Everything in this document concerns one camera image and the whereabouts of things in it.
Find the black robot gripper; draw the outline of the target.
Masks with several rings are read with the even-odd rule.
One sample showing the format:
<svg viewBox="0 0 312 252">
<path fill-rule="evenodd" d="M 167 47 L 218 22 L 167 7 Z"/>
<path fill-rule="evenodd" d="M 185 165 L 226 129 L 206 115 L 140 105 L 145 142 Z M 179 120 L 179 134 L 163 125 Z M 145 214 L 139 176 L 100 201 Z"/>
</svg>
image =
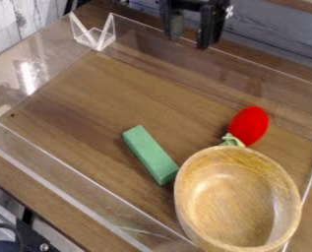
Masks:
<svg viewBox="0 0 312 252">
<path fill-rule="evenodd" d="M 200 13 L 200 27 L 197 30 L 197 47 L 207 49 L 218 43 L 226 23 L 226 15 L 234 11 L 231 0 L 159 0 L 165 35 L 172 40 L 184 33 L 184 12 Z"/>
</svg>

